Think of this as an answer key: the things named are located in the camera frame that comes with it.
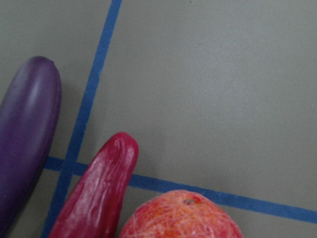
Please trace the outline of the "red apple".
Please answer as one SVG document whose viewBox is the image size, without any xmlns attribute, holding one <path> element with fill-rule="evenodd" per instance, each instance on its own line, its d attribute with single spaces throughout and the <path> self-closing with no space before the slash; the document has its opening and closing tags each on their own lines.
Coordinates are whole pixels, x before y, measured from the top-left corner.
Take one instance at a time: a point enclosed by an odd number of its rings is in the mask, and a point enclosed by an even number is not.
<svg viewBox="0 0 317 238">
<path fill-rule="evenodd" d="M 173 190 L 138 207 L 121 238 L 241 238 L 235 221 L 199 193 Z"/>
</svg>

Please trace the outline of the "red chili pepper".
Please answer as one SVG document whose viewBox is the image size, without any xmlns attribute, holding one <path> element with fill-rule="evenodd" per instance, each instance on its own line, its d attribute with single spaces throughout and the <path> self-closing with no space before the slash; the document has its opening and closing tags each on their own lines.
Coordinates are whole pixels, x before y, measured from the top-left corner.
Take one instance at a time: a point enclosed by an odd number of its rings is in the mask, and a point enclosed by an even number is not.
<svg viewBox="0 0 317 238">
<path fill-rule="evenodd" d="M 112 238 L 139 147 L 126 132 L 114 134 L 99 150 L 62 207 L 51 238 Z"/>
</svg>

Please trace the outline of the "purple eggplant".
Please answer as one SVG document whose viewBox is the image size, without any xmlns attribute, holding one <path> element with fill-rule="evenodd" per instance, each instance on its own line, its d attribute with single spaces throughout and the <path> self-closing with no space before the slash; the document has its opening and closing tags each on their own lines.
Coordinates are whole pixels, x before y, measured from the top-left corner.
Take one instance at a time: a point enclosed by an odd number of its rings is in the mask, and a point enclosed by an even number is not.
<svg viewBox="0 0 317 238">
<path fill-rule="evenodd" d="M 28 200 L 48 156 L 61 105 L 54 62 L 32 57 L 17 71 L 0 105 L 0 236 Z"/>
</svg>

